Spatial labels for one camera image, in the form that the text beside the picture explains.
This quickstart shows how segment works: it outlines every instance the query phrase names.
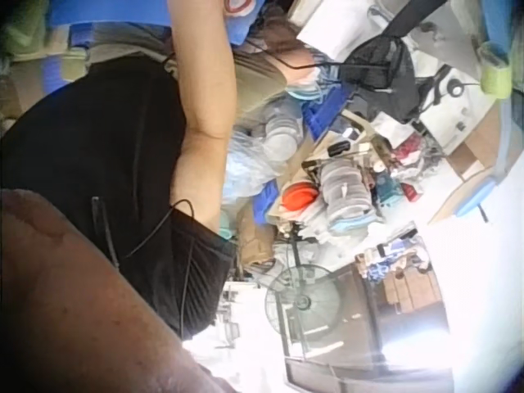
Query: clear plastic bag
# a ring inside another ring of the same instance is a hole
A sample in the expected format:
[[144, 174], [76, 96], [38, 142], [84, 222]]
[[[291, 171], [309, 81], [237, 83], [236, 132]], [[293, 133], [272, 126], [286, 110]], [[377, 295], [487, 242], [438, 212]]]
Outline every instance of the clear plastic bag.
[[264, 144], [258, 138], [236, 131], [229, 141], [223, 205], [232, 205], [237, 198], [258, 194], [285, 167], [285, 162], [269, 159]]

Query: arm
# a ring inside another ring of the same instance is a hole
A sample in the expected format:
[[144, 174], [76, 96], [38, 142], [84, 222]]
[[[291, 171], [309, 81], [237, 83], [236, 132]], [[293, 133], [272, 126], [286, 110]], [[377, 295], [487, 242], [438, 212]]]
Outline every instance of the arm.
[[[188, 199], [195, 219], [217, 231], [228, 141], [237, 108], [233, 54], [222, 0], [169, 0], [186, 137], [171, 204]], [[177, 206], [189, 215], [187, 205]]]
[[222, 391], [103, 254], [31, 192], [2, 191], [2, 330], [41, 391]]

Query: person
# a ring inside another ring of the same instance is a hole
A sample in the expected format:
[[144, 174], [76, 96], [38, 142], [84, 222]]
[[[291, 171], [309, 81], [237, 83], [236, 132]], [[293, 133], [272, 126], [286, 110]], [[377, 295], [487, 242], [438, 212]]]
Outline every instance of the person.
[[233, 55], [222, 0], [169, 11], [174, 55], [153, 26], [97, 25], [88, 74], [2, 138], [2, 188], [40, 195], [2, 192], [2, 327], [48, 390], [210, 381], [177, 336], [213, 321], [235, 257], [216, 234], [233, 124], [308, 71]]

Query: plastic bag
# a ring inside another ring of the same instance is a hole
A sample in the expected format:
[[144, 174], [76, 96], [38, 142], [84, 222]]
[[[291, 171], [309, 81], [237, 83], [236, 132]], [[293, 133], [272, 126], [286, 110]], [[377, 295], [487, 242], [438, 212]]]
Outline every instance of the plastic bag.
[[264, 144], [259, 139], [235, 132], [228, 146], [223, 205], [231, 205], [240, 197], [258, 194], [268, 181], [282, 174], [285, 168], [285, 162], [268, 158]]

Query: black shirt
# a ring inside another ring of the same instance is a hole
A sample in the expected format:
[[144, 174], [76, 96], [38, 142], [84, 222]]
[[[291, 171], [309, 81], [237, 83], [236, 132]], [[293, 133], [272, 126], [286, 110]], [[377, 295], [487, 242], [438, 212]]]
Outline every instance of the black shirt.
[[95, 65], [29, 110], [2, 139], [2, 187], [41, 194], [119, 266], [176, 331], [193, 244], [184, 338], [215, 316], [234, 247], [192, 218], [170, 217], [185, 129], [178, 85], [143, 56]]

